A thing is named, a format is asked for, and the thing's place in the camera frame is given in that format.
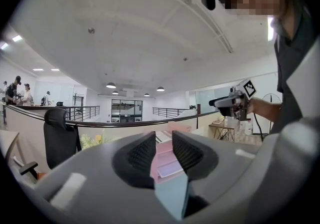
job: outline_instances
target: black cable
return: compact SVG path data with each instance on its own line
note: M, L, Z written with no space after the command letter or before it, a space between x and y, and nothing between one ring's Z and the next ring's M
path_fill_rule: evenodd
M262 130L261 130L261 127L258 123L258 120L257 120L257 117L256 117L256 114L254 113L254 118L255 118L255 121L256 121L256 124L258 125L259 127L259 130L260 130L260 135L261 135L261 141L264 142L264 137L262 136Z

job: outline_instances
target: dark gray shirt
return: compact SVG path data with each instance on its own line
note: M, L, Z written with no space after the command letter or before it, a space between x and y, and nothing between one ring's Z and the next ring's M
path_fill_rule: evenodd
M277 33L274 44L278 62L278 92L282 93L280 113L270 133L278 133L287 124L302 117L300 108L287 85L288 78L299 66L315 40L311 17L300 0L294 3L294 33L289 39L284 27L278 19L274 19L272 27Z

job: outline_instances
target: black fisheye border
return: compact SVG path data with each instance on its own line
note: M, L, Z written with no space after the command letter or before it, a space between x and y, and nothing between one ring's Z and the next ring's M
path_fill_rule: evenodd
M7 21L10 19L14 9L19 4L20 0L1 0L1 16L0 16L0 30L2 32ZM313 18L314 29L319 34L319 14L320 8L318 0L304 0L307 4L311 16ZM13 177L5 160L0 156L0 170L1 170L1 201L2 212L4 216L14 220L16 223L25 221L38 221L39 223L52 223L50 222L28 199L28 197L21 190L20 186ZM303 188L297 193L293 200L285 206L279 213L268 220L268 223L275 222L288 222L291 220L310 222L317 220L319 199L319 173L320 161L319 156L316 164L312 170L311 175L306 181Z

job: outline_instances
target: curved partition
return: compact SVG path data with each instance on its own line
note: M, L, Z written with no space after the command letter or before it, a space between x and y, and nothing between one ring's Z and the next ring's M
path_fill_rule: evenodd
M68 120L66 123L77 127L81 147L86 149L97 144L151 131L156 132L157 142L170 140L173 130L195 132L207 136L208 125L215 121L219 115L219 112L211 112L170 120L115 124ZM19 132L19 139L12 155L15 155L23 163L36 161L38 172L48 172L50 169L46 160L44 114L35 113L31 109L7 106L6 120L9 131Z

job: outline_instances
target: person in black shirt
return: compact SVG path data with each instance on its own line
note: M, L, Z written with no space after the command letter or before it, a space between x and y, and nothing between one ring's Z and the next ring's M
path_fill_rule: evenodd
M14 83L11 83L9 87L6 90L5 94L5 103L6 105L16 105L16 96L17 96L17 87L18 85L21 85L21 77L17 76Z

